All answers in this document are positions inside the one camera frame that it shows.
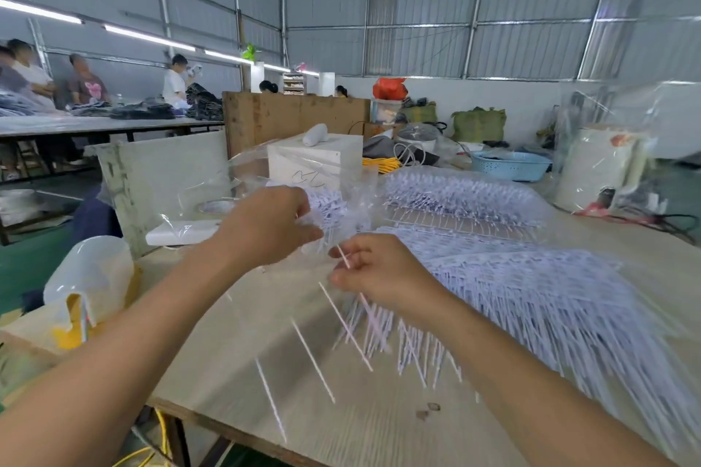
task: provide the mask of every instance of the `pink graphic on shirt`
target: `pink graphic on shirt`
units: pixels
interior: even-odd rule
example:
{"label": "pink graphic on shirt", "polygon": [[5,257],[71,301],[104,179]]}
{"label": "pink graphic on shirt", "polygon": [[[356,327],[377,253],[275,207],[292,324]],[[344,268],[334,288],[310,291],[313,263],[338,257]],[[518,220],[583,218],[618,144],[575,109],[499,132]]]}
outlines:
{"label": "pink graphic on shirt", "polygon": [[85,88],[88,90],[92,98],[98,100],[102,98],[102,85],[94,84],[91,82],[85,82]]}

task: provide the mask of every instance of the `plywood partition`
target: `plywood partition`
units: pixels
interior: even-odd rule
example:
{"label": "plywood partition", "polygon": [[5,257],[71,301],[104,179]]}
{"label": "plywood partition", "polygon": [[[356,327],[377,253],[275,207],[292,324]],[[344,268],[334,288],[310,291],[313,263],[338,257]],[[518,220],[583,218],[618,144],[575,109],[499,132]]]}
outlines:
{"label": "plywood partition", "polygon": [[288,138],[324,123],[332,134],[363,135],[370,100],[272,93],[230,93],[222,97],[229,158],[242,150]]}

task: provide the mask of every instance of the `brown t-shirt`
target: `brown t-shirt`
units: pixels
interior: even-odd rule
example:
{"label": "brown t-shirt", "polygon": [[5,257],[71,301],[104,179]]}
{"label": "brown t-shirt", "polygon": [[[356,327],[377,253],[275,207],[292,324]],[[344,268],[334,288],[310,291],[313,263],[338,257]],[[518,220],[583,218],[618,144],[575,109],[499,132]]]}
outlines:
{"label": "brown t-shirt", "polygon": [[68,84],[68,89],[72,93],[78,93],[81,104],[90,102],[90,99],[105,100],[107,98],[107,87],[94,74],[87,77],[83,74],[76,74]]}

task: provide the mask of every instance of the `hand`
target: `hand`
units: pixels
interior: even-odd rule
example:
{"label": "hand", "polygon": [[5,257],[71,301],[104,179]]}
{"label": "hand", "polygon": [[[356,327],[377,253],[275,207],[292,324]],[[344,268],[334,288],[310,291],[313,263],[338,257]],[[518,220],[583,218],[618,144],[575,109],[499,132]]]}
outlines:
{"label": "hand", "polygon": [[[357,234],[340,247],[350,269],[341,260],[329,275],[332,284],[347,292],[363,293],[425,330],[431,328],[431,305],[453,297],[393,234]],[[329,254],[341,258],[338,248]]]}
{"label": "hand", "polygon": [[258,266],[274,264],[323,232],[295,220],[309,212],[303,189],[266,187],[242,199],[223,220],[210,239],[217,248],[232,252],[231,259],[243,273]]}

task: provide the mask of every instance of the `left hand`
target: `left hand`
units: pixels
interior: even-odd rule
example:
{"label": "left hand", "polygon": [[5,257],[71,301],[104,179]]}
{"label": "left hand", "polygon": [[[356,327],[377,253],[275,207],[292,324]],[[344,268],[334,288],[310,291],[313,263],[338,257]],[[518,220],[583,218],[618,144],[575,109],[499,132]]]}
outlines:
{"label": "left hand", "polygon": [[295,223],[308,212],[309,199],[303,189],[262,188],[239,201],[210,240],[217,248],[232,252],[232,262],[245,273],[279,262],[304,244],[322,238],[318,227]]}

